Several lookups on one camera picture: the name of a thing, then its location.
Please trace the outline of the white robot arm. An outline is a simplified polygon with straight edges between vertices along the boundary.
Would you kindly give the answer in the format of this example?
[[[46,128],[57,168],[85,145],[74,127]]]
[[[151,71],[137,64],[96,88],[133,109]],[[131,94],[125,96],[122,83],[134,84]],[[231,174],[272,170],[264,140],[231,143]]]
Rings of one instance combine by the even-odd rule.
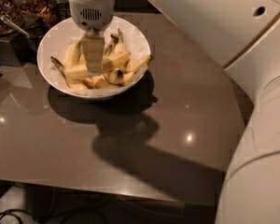
[[[147,0],[238,85],[254,109],[215,224],[280,224],[280,0]]]

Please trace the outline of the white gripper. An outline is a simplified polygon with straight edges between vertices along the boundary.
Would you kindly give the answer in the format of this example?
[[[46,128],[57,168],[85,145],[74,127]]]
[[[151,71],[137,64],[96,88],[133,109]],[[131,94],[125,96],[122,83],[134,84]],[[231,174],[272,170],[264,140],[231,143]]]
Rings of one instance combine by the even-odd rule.
[[[115,0],[68,0],[74,23],[86,34],[81,47],[88,73],[101,73],[105,40],[100,36],[113,19]]]

